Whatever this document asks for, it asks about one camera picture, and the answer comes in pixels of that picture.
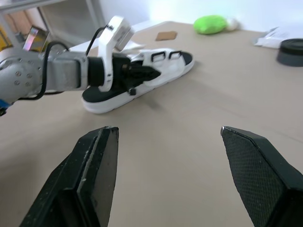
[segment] yellow object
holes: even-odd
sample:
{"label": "yellow object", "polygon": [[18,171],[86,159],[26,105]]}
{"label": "yellow object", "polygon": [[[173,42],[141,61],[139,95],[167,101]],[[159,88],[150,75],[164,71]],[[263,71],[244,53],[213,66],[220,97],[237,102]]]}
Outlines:
{"label": "yellow object", "polygon": [[3,28],[0,25],[0,51],[11,47],[11,42],[10,40],[7,38],[5,31],[3,30]]}

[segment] white shelf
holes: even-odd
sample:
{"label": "white shelf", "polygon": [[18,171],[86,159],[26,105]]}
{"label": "white shelf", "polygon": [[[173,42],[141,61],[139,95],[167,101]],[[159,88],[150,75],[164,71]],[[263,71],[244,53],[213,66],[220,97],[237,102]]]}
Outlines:
{"label": "white shelf", "polygon": [[61,1],[65,1],[65,0],[1,0],[0,12],[12,13],[12,12],[31,9],[35,7],[50,5]]}

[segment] white wall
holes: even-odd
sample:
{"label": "white wall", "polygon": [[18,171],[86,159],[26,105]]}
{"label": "white wall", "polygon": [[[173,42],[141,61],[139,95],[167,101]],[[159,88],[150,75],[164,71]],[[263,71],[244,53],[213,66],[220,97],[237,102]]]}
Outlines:
{"label": "white wall", "polygon": [[218,14],[237,18],[244,29],[266,31],[284,23],[303,21],[302,0],[100,0],[105,21],[114,15],[131,24],[151,19],[193,23]]}
{"label": "white wall", "polygon": [[288,22],[303,22],[302,0],[145,0],[153,20],[193,23],[204,15],[237,18],[244,29],[265,31]]}
{"label": "white wall", "polygon": [[99,0],[106,23],[113,16],[126,18],[131,25],[150,19],[149,0]]}

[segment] white sandal sole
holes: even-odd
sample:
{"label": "white sandal sole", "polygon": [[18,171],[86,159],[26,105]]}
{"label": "white sandal sole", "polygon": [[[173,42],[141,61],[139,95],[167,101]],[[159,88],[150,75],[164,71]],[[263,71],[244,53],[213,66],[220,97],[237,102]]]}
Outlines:
{"label": "white sandal sole", "polygon": [[[195,60],[193,59],[188,65],[185,66],[182,75],[169,79],[164,84],[172,82],[172,81],[182,77],[183,75],[187,74],[193,68],[194,64],[195,64]],[[82,102],[83,102],[84,108],[87,111],[94,113],[94,114],[103,114],[103,113],[112,111],[116,108],[119,108],[119,107],[125,105],[126,103],[129,103],[130,101],[134,100],[135,98],[138,98],[138,97],[144,95],[145,93],[154,90],[155,88],[161,87],[164,84],[161,84],[159,86],[154,86],[154,87],[148,87],[144,83],[140,84],[139,86],[135,87],[136,93],[137,93],[135,96],[130,96],[127,92],[124,92],[120,95],[117,95],[117,96],[115,96],[109,100],[103,101],[103,102],[89,103],[89,102],[86,102],[83,98],[82,98]]]}

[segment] black round container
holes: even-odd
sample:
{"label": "black round container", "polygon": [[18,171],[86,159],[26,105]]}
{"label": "black round container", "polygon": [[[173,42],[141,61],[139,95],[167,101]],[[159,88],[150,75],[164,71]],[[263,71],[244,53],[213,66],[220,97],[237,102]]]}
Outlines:
{"label": "black round container", "polygon": [[303,39],[284,40],[277,61],[284,65],[303,67]]}

